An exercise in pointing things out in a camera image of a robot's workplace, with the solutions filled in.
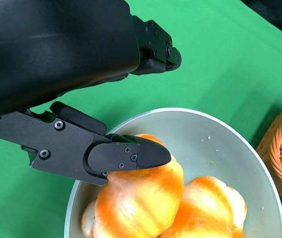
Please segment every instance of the robotic arm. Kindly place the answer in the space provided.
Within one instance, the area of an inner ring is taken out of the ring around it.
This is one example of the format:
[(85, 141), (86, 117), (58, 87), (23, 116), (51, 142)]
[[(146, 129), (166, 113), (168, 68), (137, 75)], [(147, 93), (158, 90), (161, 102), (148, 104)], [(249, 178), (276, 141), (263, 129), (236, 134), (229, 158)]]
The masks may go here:
[(30, 166), (104, 185), (110, 171), (168, 163), (161, 145), (106, 135), (106, 125), (63, 103), (29, 108), (129, 74), (177, 69), (181, 56), (153, 20), (124, 0), (0, 0), (0, 139), (21, 145)]

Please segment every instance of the bolt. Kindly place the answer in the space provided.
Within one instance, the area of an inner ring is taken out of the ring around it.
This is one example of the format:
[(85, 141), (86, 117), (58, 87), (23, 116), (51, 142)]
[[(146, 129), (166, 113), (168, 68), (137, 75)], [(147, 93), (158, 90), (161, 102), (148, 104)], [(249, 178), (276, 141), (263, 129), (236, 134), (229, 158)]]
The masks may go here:
[(63, 127), (64, 127), (64, 122), (62, 122), (61, 120), (55, 122), (55, 124), (54, 124), (54, 128), (56, 130), (62, 130)]
[(50, 155), (49, 150), (42, 150), (40, 152), (40, 158), (41, 159), (46, 159), (46, 158), (48, 159), (49, 155)]
[(168, 57), (171, 57), (172, 52), (171, 52), (171, 48), (170, 47), (166, 47), (166, 54)]
[(136, 154), (131, 155), (131, 161), (136, 161), (138, 156)]
[(122, 162), (119, 164), (119, 168), (120, 168), (120, 169), (123, 169), (124, 166), (125, 166), (125, 164), (122, 163)]

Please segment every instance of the bowl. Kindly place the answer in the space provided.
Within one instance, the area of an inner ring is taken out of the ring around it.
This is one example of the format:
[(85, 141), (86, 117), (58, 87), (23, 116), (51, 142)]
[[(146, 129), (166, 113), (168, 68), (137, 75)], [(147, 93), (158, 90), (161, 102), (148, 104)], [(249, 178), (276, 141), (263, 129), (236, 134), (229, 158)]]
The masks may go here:
[[(282, 206), (274, 182), (256, 151), (225, 123), (197, 111), (166, 108), (133, 117), (111, 133), (154, 135), (182, 165), (185, 183), (215, 176), (244, 197), (246, 238), (282, 238)], [(81, 215), (99, 190), (82, 181), (74, 183), (64, 238), (84, 238)]]

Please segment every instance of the green table surface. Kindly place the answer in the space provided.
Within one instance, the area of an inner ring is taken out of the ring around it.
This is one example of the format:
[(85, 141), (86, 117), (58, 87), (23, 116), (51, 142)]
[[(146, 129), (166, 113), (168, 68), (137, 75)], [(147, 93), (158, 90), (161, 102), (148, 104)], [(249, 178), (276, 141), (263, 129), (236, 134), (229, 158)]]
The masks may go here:
[[(128, 2), (132, 14), (154, 19), (169, 32), (182, 66), (59, 100), (109, 129), (152, 109), (194, 109), (229, 124), (255, 147), (282, 111), (282, 32), (239, 0)], [(18, 145), (0, 140), (0, 238), (61, 238), (74, 180), (28, 163)]]

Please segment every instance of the bowl rim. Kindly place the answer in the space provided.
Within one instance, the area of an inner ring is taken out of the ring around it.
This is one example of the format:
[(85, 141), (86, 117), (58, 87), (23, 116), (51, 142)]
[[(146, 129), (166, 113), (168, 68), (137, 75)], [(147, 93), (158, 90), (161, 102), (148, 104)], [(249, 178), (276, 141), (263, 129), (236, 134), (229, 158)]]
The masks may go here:
[[(275, 193), (275, 197), (278, 203), (278, 208), (279, 208), (279, 212), (280, 212), (280, 216), (281, 216), (281, 223), (282, 223), (282, 204), (281, 204), (281, 200), (277, 191), (277, 188), (275, 186), (275, 183), (265, 165), (265, 163), (262, 161), (262, 159), (260, 158), (260, 156), (258, 155), (258, 153), (254, 150), (254, 148), (248, 143), (248, 141), (242, 137), (242, 135), (240, 135), (236, 130), (234, 130), (232, 127), (230, 127), (229, 125), (227, 125), (226, 123), (222, 122), (221, 120), (208, 115), (206, 113), (202, 113), (196, 110), (192, 110), (192, 109), (186, 109), (186, 108), (160, 108), (160, 109), (154, 109), (154, 110), (150, 110), (147, 111), (145, 113), (141, 113), (139, 115), (136, 115), (130, 119), (127, 119), (126, 121), (124, 121), (123, 123), (119, 124), (118, 126), (116, 126), (115, 128), (113, 128), (109, 133), (115, 133), (117, 130), (119, 130), (121, 127), (125, 126), (126, 124), (139, 119), (141, 117), (144, 117), (146, 115), (149, 114), (154, 114), (154, 113), (162, 113), (162, 112), (185, 112), (185, 113), (192, 113), (192, 114), (196, 114), (199, 116), (203, 116), (205, 118), (211, 119), (219, 124), (221, 124), (222, 126), (226, 127), (228, 130), (230, 130), (232, 133), (234, 133), (242, 142), (244, 142), (245, 145), (247, 145), (247, 147), (252, 151), (252, 153), (254, 154), (254, 156), (258, 159), (258, 162), (261, 164), (262, 168), (264, 169), (269, 182), (271, 184), (272, 189), (274, 190)], [(73, 207), (73, 203), (74, 203), (74, 199), (75, 199), (75, 195), (78, 189), (80, 181), (76, 180), (74, 182), (74, 185), (72, 187), (71, 193), (70, 193), (70, 198), (68, 201), (68, 205), (67, 205), (67, 211), (66, 211), (66, 217), (65, 217), (65, 226), (64, 226), (64, 238), (69, 238), (69, 232), (70, 232), (70, 221), (71, 221), (71, 212), (72, 212), (72, 207)]]

